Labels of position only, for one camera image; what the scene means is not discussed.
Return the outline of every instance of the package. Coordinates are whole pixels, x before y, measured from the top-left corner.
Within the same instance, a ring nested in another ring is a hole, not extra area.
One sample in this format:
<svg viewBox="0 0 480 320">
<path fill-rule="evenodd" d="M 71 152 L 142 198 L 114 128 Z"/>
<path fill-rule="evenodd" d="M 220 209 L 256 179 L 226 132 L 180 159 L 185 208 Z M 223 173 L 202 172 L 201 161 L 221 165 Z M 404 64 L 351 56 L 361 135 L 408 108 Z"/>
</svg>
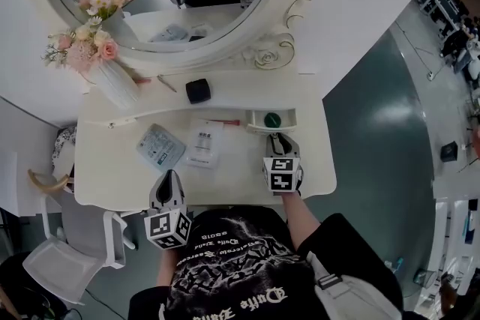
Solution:
<svg viewBox="0 0 480 320">
<path fill-rule="evenodd" d="M 185 145 L 164 128 L 152 124 L 136 149 L 156 169 L 166 172 L 180 160 Z"/>
<path fill-rule="evenodd" d="M 223 132 L 224 123 L 202 119 L 192 120 L 185 163 L 189 166 L 210 169 L 216 167 Z"/>
</svg>

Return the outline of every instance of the flower vase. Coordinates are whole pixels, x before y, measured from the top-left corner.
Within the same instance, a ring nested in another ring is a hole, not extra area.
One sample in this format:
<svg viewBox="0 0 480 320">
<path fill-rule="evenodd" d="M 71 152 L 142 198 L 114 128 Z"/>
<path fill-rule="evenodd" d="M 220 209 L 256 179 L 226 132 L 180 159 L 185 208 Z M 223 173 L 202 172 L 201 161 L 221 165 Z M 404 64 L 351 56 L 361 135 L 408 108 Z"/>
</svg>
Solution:
<svg viewBox="0 0 480 320">
<path fill-rule="evenodd" d="M 88 74 L 91 81 L 120 109 L 131 108 L 140 97 L 137 84 L 114 61 L 103 61 L 102 64 L 94 66 Z"/>
<path fill-rule="evenodd" d="M 119 7 L 113 15 L 102 22 L 104 31 L 109 32 L 115 40 L 134 39 L 138 40 L 134 30 L 124 21 L 125 15 Z"/>
</svg>

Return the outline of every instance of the small black case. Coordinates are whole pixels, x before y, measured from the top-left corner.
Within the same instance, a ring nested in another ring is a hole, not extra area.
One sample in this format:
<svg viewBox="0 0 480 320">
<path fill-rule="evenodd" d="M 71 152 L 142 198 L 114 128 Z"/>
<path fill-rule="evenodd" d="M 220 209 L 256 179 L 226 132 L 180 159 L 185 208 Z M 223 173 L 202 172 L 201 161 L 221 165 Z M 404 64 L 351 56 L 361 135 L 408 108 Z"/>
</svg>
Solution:
<svg viewBox="0 0 480 320">
<path fill-rule="evenodd" d="M 185 85 L 185 88 L 187 89 L 188 100 L 192 104 L 202 103 L 212 98 L 210 87 L 206 79 L 189 82 Z"/>
</svg>

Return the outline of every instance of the green floor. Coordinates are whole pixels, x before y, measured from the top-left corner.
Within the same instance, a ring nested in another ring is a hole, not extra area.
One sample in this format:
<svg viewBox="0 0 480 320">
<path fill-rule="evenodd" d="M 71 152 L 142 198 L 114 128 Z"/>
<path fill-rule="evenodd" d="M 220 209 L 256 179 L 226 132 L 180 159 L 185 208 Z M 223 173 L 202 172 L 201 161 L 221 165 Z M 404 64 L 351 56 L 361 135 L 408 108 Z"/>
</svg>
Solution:
<svg viewBox="0 0 480 320">
<path fill-rule="evenodd" d="M 321 220 L 344 214 L 382 259 L 403 257 L 398 279 L 415 302 L 413 274 L 427 265 L 434 233 L 433 167 L 422 107 L 389 32 L 324 104 L 338 185 L 307 203 Z M 155 284 L 160 257 L 145 239 L 142 217 L 127 221 L 139 250 L 127 250 L 125 268 L 104 268 L 88 287 L 124 317 L 130 297 Z M 29 227 L 25 246 L 32 248 L 43 240 L 40 217 Z M 77 308 L 85 320 L 119 319 L 88 294 L 83 299 L 86 306 Z"/>
</svg>

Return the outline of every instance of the green object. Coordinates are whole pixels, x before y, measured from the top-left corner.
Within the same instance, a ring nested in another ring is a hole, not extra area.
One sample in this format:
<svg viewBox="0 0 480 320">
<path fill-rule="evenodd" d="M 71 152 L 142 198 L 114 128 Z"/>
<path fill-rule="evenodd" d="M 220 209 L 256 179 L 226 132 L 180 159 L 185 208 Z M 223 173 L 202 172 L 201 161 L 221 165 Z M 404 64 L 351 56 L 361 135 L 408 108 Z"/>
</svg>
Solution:
<svg viewBox="0 0 480 320">
<path fill-rule="evenodd" d="M 269 112 L 265 119 L 263 119 L 267 128 L 279 128 L 282 124 L 282 119 L 275 112 Z"/>
</svg>

